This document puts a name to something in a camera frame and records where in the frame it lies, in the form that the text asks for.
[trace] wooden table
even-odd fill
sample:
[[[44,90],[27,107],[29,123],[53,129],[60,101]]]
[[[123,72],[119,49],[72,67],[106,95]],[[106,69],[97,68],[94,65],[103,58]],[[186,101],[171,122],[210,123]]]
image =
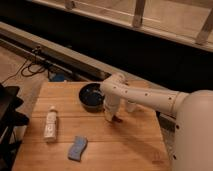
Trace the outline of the wooden table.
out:
[[[118,112],[122,123],[109,123],[103,113],[89,113],[78,93],[88,82],[44,83],[14,163],[14,171],[169,171],[170,163],[155,112],[138,106],[133,113]],[[145,82],[130,85],[147,87]],[[43,140],[45,117],[51,105],[59,111],[56,143]],[[81,162],[68,160],[76,135],[88,146]]]

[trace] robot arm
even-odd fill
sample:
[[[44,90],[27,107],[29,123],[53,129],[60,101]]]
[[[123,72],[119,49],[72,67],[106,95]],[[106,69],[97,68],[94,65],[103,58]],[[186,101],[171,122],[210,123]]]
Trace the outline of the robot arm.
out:
[[[176,118],[179,105],[188,96],[187,93],[178,91],[130,87],[125,82],[124,75],[117,73],[101,84],[101,90],[105,94],[105,118],[108,121],[112,121],[113,116],[116,115],[120,98],[142,104]]]
[[[176,118],[172,171],[213,170],[213,91],[190,94],[125,85],[122,74],[101,84],[105,94],[105,118],[112,121],[124,98]]]

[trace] black bowl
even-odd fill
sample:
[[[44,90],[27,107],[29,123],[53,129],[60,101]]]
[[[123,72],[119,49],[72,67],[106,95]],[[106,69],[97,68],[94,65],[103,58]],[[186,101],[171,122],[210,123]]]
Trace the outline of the black bowl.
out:
[[[98,83],[90,83],[82,87],[79,92],[79,99],[88,112],[94,113],[103,110],[104,95]]]

